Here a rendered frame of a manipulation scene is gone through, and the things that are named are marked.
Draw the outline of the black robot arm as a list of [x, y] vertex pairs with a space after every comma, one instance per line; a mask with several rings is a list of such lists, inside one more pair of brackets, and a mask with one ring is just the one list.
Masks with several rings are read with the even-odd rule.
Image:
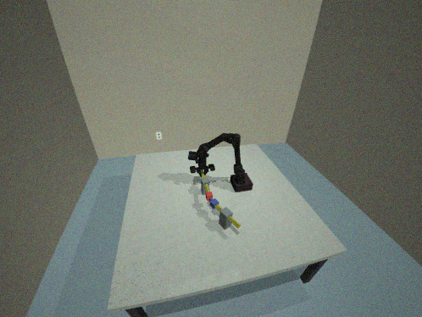
[[198, 161], [200, 163], [205, 163], [206, 158], [208, 158], [209, 156], [207, 151], [210, 148], [218, 145], [222, 141], [232, 144], [235, 150], [236, 164], [234, 164], [234, 173], [236, 175], [235, 181], [237, 185], [246, 184], [245, 170], [242, 168], [242, 163], [241, 163], [241, 155], [240, 155], [241, 136], [239, 134], [222, 133], [220, 136], [217, 136], [212, 141], [201, 144], [199, 146], [199, 149], [196, 152], [189, 151], [188, 160], [196, 160], [196, 164], [198, 164]]

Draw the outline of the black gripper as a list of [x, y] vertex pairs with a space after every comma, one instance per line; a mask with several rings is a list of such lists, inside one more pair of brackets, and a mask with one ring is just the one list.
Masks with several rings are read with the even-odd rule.
[[[206, 175], [209, 171], [208, 171], [208, 169], [210, 169], [211, 171], [214, 171], [215, 170], [215, 167], [214, 167], [214, 164], [209, 164], [208, 166], [206, 165], [206, 162], [205, 163], [200, 163], [199, 161], [198, 161], [198, 167], [196, 167], [195, 168], [195, 166], [191, 166], [190, 167], [190, 171], [191, 171], [191, 173], [196, 173], [196, 171], [197, 171], [197, 173], [201, 176], [201, 171], [200, 170], [204, 170], [204, 175]], [[202, 177], [202, 176], [201, 176]]]

